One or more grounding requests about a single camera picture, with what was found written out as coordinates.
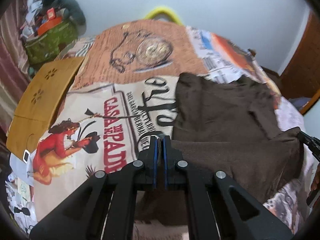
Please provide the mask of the right hand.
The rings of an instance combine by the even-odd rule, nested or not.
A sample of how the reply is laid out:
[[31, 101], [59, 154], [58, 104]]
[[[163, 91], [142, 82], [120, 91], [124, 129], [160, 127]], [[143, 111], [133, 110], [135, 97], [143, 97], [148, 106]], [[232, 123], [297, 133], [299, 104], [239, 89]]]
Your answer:
[[318, 166], [317, 166], [317, 170], [315, 172], [314, 179], [311, 183], [309, 195], [311, 195], [313, 193], [313, 191], [315, 191], [317, 189], [317, 186], [318, 186], [319, 180], [320, 180], [319, 176], [320, 176], [320, 164], [318, 164]]

